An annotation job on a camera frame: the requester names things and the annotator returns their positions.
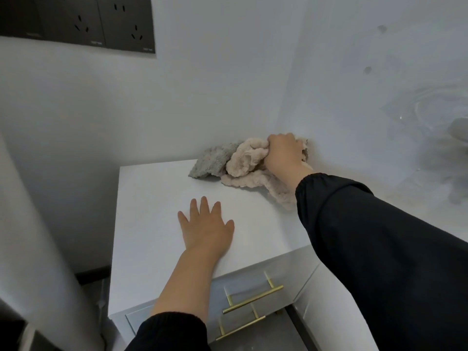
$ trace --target white cabinet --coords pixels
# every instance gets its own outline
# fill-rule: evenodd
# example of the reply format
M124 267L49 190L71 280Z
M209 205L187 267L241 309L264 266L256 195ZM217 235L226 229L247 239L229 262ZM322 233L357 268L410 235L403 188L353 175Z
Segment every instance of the white cabinet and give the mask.
M294 306L321 351L378 351L354 298L324 264Z
M236 225L231 248L214 271L209 342L222 336L220 325L228 334L291 304L319 264L296 212L261 190L192 179L187 174L194 164L120 170L108 313L126 342L148 318L185 249L177 212L187 213L192 198L221 201L223 218Z

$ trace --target black sleeve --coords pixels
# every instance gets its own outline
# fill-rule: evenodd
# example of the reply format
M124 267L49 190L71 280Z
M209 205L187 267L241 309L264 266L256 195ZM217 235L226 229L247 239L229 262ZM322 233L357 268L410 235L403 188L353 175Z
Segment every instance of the black sleeve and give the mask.
M140 325L126 351L209 351L206 326L194 315L167 312L156 314Z
M467 242L341 177L309 175L296 198L315 252L380 351L468 350Z

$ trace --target person's left hand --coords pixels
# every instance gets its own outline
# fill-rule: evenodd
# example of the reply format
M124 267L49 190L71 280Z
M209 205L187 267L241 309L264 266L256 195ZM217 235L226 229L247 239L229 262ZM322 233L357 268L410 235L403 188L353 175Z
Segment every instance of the person's left hand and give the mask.
M182 212L178 212L177 216L187 250L204 250L204 253L216 260L229 250L234 234L234 221L224 224L220 202L216 202L210 212L208 200L203 196L199 212L196 199L193 199L190 202L190 221Z

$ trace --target beige cloth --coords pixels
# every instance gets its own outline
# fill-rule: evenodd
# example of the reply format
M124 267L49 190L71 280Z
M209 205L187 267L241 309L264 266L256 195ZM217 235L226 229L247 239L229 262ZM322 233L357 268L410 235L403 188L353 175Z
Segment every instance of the beige cloth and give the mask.
M308 159L307 139L296 137L304 143L303 161ZM239 145L231 160L226 164L227 175L221 176L221 182L234 187L265 186L275 200L286 209L296 207L294 192L286 187L276 176L268 171L263 160L268 155L270 143L267 140L250 138Z

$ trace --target white cylindrical object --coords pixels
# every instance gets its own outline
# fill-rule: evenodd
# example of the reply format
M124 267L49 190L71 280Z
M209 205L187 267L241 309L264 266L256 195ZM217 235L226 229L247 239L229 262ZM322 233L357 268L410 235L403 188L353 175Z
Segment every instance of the white cylindrical object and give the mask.
M97 318L0 133L0 299L63 351L101 351Z

